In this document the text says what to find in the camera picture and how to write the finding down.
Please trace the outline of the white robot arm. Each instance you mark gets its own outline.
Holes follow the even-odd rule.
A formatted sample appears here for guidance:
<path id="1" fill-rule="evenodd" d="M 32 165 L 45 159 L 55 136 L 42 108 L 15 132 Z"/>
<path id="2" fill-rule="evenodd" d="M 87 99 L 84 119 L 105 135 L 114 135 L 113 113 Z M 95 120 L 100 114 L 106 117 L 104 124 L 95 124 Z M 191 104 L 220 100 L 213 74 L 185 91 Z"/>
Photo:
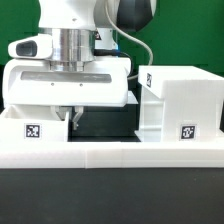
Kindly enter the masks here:
<path id="1" fill-rule="evenodd" d="M 6 109 L 52 111 L 63 120 L 84 107 L 123 107 L 132 65 L 103 30 L 130 31 L 154 17 L 157 0 L 39 0 L 39 33 L 9 44 Z"/>

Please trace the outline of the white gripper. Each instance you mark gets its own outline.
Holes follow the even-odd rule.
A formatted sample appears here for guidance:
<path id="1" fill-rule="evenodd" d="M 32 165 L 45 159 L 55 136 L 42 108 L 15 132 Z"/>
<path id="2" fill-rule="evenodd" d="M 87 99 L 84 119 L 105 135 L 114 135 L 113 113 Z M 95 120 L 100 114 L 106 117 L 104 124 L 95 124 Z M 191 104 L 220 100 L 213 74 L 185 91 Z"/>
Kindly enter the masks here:
<path id="1" fill-rule="evenodd" d="M 123 107 L 128 102 L 128 60 L 97 58 L 82 72 L 51 71 L 44 60 L 13 59 L 3 73 L 3 100 L 7 105 L 57 106 L 63 121 L 74 108 L 73 129 L 84 113 L 83 106 Z"/>

